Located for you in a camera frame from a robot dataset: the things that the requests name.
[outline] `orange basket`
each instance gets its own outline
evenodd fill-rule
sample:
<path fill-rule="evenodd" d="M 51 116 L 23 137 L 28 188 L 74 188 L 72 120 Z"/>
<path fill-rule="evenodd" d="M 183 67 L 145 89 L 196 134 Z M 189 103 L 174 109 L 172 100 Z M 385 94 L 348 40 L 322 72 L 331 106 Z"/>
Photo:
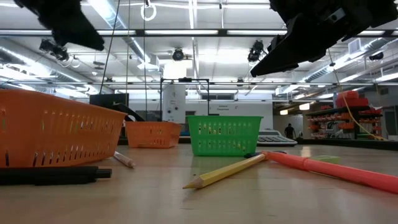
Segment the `orange basket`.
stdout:
<path fill-rule="evenodd" d="M 124 113 L 25 90 L 0 90 L 0 167 L 74 166 L 113 156 Z"/>
<path fill-rule="evenodd" d="M 181 125 L 171 122 L 126 122 L 130 147 L 168 149 L 178 144 Z"/>

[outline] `white appliance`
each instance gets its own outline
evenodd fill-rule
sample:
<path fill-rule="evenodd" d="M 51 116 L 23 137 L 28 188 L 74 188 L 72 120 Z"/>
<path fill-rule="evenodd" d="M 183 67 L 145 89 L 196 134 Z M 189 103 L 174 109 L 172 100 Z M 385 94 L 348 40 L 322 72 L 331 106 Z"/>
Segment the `white appliance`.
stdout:
<path fill-rule="evenodd" d="M 291 140 L 276 130 L 259 131 L 257 144 L 260 146 L 295 146 L 297 141 Z"/>
<path fill-rule="evenodd" d="M 185 85 L 167 85 L 162 107 L 163 121 L 185 124 Z"/>

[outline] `yellow cable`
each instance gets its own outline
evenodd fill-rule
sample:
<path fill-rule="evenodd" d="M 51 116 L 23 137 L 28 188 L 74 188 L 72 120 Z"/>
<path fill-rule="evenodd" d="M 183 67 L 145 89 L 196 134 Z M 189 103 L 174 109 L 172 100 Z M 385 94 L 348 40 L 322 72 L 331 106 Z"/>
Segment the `yellow cable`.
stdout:
<path fill-rule="evenodd" d="M 329 51 L 330 61 L 333 63 L 333 59 L 332 59 L 332 57 L 331 57 L 330 49 L 328 49 L 328 51 Z M 339 81 L 339 79 L 338 79 L 338 77 L 337 77 L 337 72 L 336 72 L 336 70 L 335 70 L 334 67 L 333 67 L 333 73 L 335 74 L 335 77 L 336 77 L 336 80 L 337 80 L 337 84 L 338 84 L 338 86 L 339 86 L 339 88 L 340 88 L 340 92 L 342 92 L 342 91 L 343 91 L 343 87 L 340 85 L 340 81 Z M 348 106 L 348 103 L 347 103 L 347 100 L 346 100 L 346 97 L 345 97 L 344 94 L 343 94 L 343 100 L 344 100 L 344 103 L 345 103 L 345 105 L 346 105 L 346 107 L 347 107 L 349 116 L 351 117 L 351 119 L 352 119 L 362 130 L 364 130 L 366 133 L 370 134 L 372 137 L 374 137 L 374 138 L 377 139 L 377 140 L 388 141 L 388 139 L 385 139 L 385 138 L 383 138 L 383 137 L 381 137 L 381 136 L 375 136 L 374 134 L 370 133 L 370 132 L 369 132 L 368 130 L 366 130 L 359 122 L 357 122 L 357 120 L 354 118 L 353 114 L 351 113 L 351 110 L 349 109 L 349 106 Z"/>

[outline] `ceiling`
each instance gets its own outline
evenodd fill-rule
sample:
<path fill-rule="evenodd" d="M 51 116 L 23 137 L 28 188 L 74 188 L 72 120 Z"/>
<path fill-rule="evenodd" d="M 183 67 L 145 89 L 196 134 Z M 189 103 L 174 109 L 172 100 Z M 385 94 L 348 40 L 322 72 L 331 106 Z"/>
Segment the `ceiling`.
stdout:
<path fill-rule="evenodd" d="M 151 21 L 145 21 L 141 17 L 142 1 L 131 1 L 132 6 L 128 6 L 128 0 L 121 0 L 120 17 L 130 23 L 130 29 L 191 29 L 190 10 L 188 0 L 156 1 L 151 3 L 158 4 L 157 14 Z M 195 14 L 194 29 L 284 29 L 284 22 L 279 15 L 267 9 L 265 6 L 268 1 L 260 0 L 223 0 L 223 5 L 230 6 L 223 10 L 218 8 L 220 1 L 198 0 L 198 10 Z M 0 29 L 43 29 L 33 13 L 27 9 L 13 7 L 12 0 L 0 1 Z M 110 29 L 104 19 L 93 9 L 88 1 L 82 1 L 82 10 L 96 29 Z M 151 14 L 151 9 L 146 10 L 146 14 Z M 398 22 L 390 22 L 383 25 L 382 29 L 395 29 Z M 42 55 L 39 45 L 42 40 L 40 37 L 9 37 L 10 41 L 29 49 L 32 52 Z M 113 39 L 110 48 L 111 38 L 104 38 L 106 49 L 102 52 L 81 47 L 74 44 L 67 44 L 68 53 L 77 59 L 73 62 L 62 63 L 66 69 L 83 75 L 85 78 L 94 81 L 101 81 L 103 70 L 96 70 L 94 61 L 106 62 L 107 54 L 110 52 L 107 71 L 105 77 L 113 77 L 117 81 L 125 81 L 126 75 L 129 81 L 142 81 L 147 77 L 147 81 L 160 80 L 160 72 L 140 70 L 137 57 L 128 48 L 120 37 Z M 147 55 L 156 55 L 161 65 L 171 61 L 171 52 L 176 48 L 181 48 L 187 55 L 193 55 L 193 40 L 191 37 L 137 37 L 138 44 L 145 50 Z M 315 62 L 301 63 L 300 67 L 291 72 L 276 73 L 263 77 L 251 78 L 249 71 L 251 65 L 247 61 L 250 47 L 256 40 L 262 40 L 267 45 L 272 38 L 264 37 L 196 37 L 198 53 L 198 78 L 209 78 L 215 82 L 235 82 L 238 78 L 244 78 L 247 82 L 299 82 L 303 77 L 312 71 L 330 63 L 329 56 Z M 333 58 L 344 55 L 348 50 L 348 43 L 337 43 L 330 51 Z M 390 46 L 388 56 L 394 58 L 396 53 L 395 45 Z M 43 58 L 57 61 L 51 55 L 44 55 Z M 375 66 L 381 62 L 369 62 L 367 66 Z M 364 59 L 358 59 L 356 63 L 344 66 L 338 70 L 343 76 L 352 75 L 364 70 Z M 188 77 L 194 77 L 192 65 L 188 66 Z M 125 85 L 110 86 L 111 90 L 125 88 Z M 259 86 L 257 89 L 275 90 L 278 86 Z M 128 88 L 145 88 L 144 85 L 128 86 Z M 230 86 L 217 86 L 217 88 L 230 88 Z"/>

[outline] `pencil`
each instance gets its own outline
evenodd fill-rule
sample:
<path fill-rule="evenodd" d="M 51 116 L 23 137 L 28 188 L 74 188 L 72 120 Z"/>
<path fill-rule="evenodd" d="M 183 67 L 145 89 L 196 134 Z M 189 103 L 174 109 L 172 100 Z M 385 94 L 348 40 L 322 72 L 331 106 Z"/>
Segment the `pencil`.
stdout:
<path fill-rule="evenodd" d="M 113 157 L 115 157 L 119 162 L 123 163 L 126 167 L 134 168 L 134 166 L 135 166 L 132 159 L 130 159 L 116 151 L 114 152 Z"/>
<path fill-rule="evenodd" d="M 192 182 L 184 186 L 182 189 L 200 189 L 202 187 L 206 187 L 207 185 L 222 180 L 225 177 L 233 175 L 245 168 L 257 164 L 258 162 L 264 161 L 265 159 L 266 156 L 261 153 L 258 156 L 254 156 L 250 159 L 245 159 L 235 164 L 231 164 L 218 170 L 211 171 L 207 174 L 202 174 L 199 177 L 195 178 Z"/>

